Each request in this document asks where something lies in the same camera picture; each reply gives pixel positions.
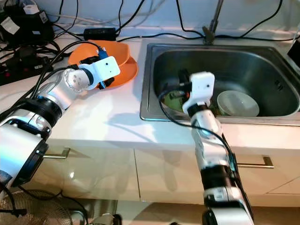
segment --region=white countertop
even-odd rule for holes
[[[74,41],[65,37],[64,46]],[[127,41],[132,57],[138,62],[137,77],[121,87],[91,90],[80,96],[58,121],[48,142],[63,145],[98,147],[190,150],[194,141],[190,129],[171,122],[140,119],[143,73],[148,43],[202,43],[201,40],[150,38]],[[268,45],[285,56],[290,42],[216,40],[216,45]],[[0,111],[12,105],[32,87],[37,77],[0,86]],[[235,151],[243,153],[300,154],[300,127],[223,124],[224,134]]]

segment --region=power adapter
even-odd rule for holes
[[[116,29],[115,28],[90,28],[85,29],[83,33],[84,40],[116,40]]]

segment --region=white bowl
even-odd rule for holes
[[[249,95],[236,91],[226,90],[217,97],[217,105],[222,115],[254,117],[259,113],[256,101]]]

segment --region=fan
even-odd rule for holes
[[[49,198],[53,195],[44,191],[30,191],[34,196]],[[59,198],[39,200],[23,191],[14,192],[17,209],[27,209],[27,214],[17,218],[10,213],[0,213],[0,224],[6,225],[72,225],[69,211],[62,207]],[[0,209],[11,210],[12,205],[8,196],[0,202]]]

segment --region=orange plate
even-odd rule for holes
[[[89,40],[96,43],[100,47],[104,47],[107,51],[108,56],[113,56],[118,65],[122,66],[125,64],[129,57],[129,47],[127,44],[115,42],[115,41],[100,41],[100,40]],[[77,64],[79,61],[97,55],[97,48],[90,44],[79,45],[70,55],[68,63],[70,65]]]
[[[121,73],[115,76],[114,82],[107,88],[115,88],[131,81],[139,71],[137,62],[132,57],[124,65],[120,66],[120,70]]]

